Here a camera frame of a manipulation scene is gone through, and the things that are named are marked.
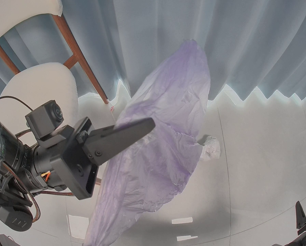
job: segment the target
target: gray curtain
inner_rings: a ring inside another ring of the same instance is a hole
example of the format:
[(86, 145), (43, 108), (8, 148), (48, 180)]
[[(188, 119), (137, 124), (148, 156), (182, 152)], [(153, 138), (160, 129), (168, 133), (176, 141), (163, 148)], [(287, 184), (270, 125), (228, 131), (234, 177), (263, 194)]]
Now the gray curtain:
[[(204, 48), (209, 99), (228, 84), (244, 100), (258, 86), (306, 97), (306, 0), (62, 0), (63, 14), (109, 99), (118, 80), (134, 94), (184, 39)], [(50, 15), (32, 17), (0, 43), (20, 70), (64, 62), (67, 44)], [(79, 95), (95, 92), (81, 67)], [(0, 93), (12, 73), (0, 60)]]

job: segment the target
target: wooden chair leg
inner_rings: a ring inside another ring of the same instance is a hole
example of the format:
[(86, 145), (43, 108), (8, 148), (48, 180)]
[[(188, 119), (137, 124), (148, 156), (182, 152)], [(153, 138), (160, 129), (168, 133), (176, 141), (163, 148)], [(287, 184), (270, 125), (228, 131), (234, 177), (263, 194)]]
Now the wooden chair leg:
[(13, 63), (13, 61), (9, 58), (9, 56), (3, 50), (1, 45), (0, 45), (0, 57), (15, 75), (20, 72), (19, 69), (16, 67), (16, 65)]
[(81, 51), (78, 43), (76, 42), (71, 30), (69, 29), (69, 26), (68, 26), (67, 22), (65, 21), (64, 16), (63, 15), (62, 16), (52, 15), (52, 17), (53, 17), (54, 21), (56, 22), (59, 30), (61, 31), (61, 34), (63, 35), (65, 41), (68, 43), (71, 51), (73, 52), (73, 55), (77, 58), (77, 61), (79, 62), (80, 66), (82, 67), (83, 71), (85, 71), (85, 73), (88, 76), (90, 82), (93, 84), (94, 88), (96, 89), (97, 93), (100, 95), (100, 97), (102, 98), (104, 103), (108, 104), (109, 100), (107, 99), (101, 85), (97, 81), (95, 75), (93, 74), (93, 71), (91, 70), (90, 66), (88, 65), (87, 60), (85, 59), (84, 55), (82, 54), (82, 51)]

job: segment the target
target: white tile floor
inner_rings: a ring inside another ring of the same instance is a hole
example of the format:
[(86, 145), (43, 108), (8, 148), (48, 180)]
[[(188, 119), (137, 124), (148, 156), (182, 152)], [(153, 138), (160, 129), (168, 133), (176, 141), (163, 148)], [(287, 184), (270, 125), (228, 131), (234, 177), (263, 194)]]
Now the white tile floor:
[[(79, 106), (96, 127), (113, 124), (113, 117), (103, 119), (99, 104), (83, 99)], [(112, 114), (117, 117), (121, 110), (116, 105)], [(271, 246), (296, 238), (296, 201), (306, 213), (306, 99), (276, 92), (267, 100), (256, 88), (241, 101), (226, 87), (208, 107), (198, 139), (204, 134), (218, 138), (221, 158), (200, 161), (182, 194), (156, 213), (143, 214), (113, 246)], [(24, 233), (0, 222), (0, 232), (21, 246), (33, 240), (80, 246), (81, 240), (69, 236), (66, 214), (90, 218), (97, 193), (87, 201), (39, 196), (40, 221)], [(171, 224), (186, 217), (193, 222)], [(198, 237), (177, 242), (185, 235)]]

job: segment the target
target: curtain fold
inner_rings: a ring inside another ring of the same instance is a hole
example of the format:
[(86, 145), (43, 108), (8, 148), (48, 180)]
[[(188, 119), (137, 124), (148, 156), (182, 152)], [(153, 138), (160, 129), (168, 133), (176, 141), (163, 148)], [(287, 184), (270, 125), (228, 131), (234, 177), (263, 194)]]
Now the curtain fold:
[[(107, 97), (121, 79), (133, 95), (184, 39), (204, 48), (209, 99), (228, 84), (245, 100), (258, 86), (306, 97), (306, 0), (62, 0), (63, 14)], [(0, 43), (20, 70), (71, 51), (49, 15), (23, 21)], [(75, 65), (78, 94), (95, 92)], [(13, 74), (0, 60), (0, 93)]]

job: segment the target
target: plastic bag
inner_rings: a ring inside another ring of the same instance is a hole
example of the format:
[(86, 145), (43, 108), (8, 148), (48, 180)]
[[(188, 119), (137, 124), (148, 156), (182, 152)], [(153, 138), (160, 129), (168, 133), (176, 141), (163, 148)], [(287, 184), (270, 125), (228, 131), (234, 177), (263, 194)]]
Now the plastic bag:
[(220, 144), (219, 141), (212, 136), (207, 136), (203, 144), (202, 154), (200, 160), (208, 161), (218, 159), (220, 157)]
[(85, 246), (112, 244), (143, 212), (157, 211), (184, 190), (202, 153), (195, 137), (209, 89), (207, 58), (194, 40), (147, 76), (116, 127), (145, 117), (156, 127), (109, 160)]

